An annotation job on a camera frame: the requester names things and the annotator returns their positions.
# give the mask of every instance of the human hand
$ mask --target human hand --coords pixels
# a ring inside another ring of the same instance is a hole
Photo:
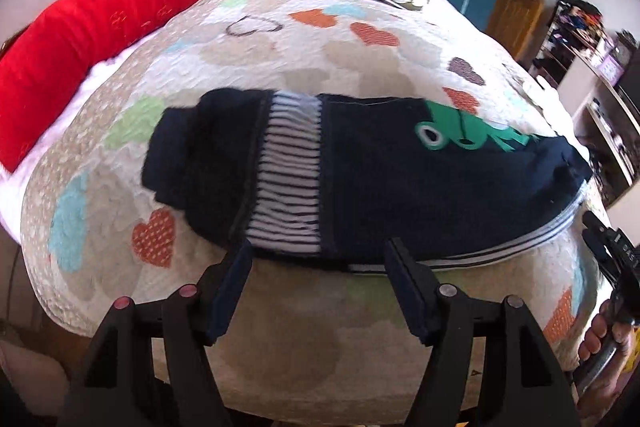
[[[593,318],[591,328],[584,335],[584,340],[578,348],[578,356],[582,361],[598,353],[602,347],[600,340],[607,334],[607,321],[604,315],[609,304],[608,300],[602,304],[600,313]],[[616,384],[633,348],[633,330],[630,324],[615,323],[612,326],[613,338],[620,345],[600,376],[578,400],[577,408],[581,418],[602,418],[620,395],[616,391]]]

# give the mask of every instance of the silver screw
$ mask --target silver screw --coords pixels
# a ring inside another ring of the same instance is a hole
[[[443,284],[438,288],[440,295],[444,295],[445,297],[454,297],[458,294],[458,289],[452,284]]]
[[[522,308],[524,306],[524,301],[517,295],[509,295],[507,297],[507,304],[512,308]]]

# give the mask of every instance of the white bed sheet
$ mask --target white bed sheet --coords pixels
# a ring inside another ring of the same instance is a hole
[[[78,92],[76,92],[71,99],[69,105],[66,106],[65,110],[53,125],[40,137],[15,172],[5,180],[0,179],[0,225],[4,227],[18,244],[20,243],[22,200],[24,199],[24,193],[27,189],[29,179],[40,158],[44,156],[47,150],[49,150],[71,125],[84,103],[89,100],[89,97],[94,91],[104,84],[139,46],[153,38],[159,31],[160,30],[156,30],[143,39],[140,39],[116,57],[96,64],[80,85]]]

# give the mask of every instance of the quilted bedspread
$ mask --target quilted bedspread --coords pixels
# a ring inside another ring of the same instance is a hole
[[[65,328],[91,335],[115,298],[165,298],[224,252],[140,185],[166,107],[224,86],[414,96],[527,134],[553,136],[506,51],[445,0],[422,13],[373,0],[201,0],[137,49],[42,158],[22,209],[35,292]],[[606,219],[590,188],[582,211]],[[565,369],[596,305],[598,272],[579,217],[507,261],[441,271],[476,298],[522,296]],[[409,334],[384,277],[257,259],[230,329],[207,355],[226,404],[305,423],[402,421],[429,350]],[[156,373],[166,377],[160,342]],[[478,399],[474,344],[465,406]]]

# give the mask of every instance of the red pillow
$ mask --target red pillow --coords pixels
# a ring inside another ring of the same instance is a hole
[[[0,60],[0,171],[14,172],[88,70],[197,0],[59,0]]]

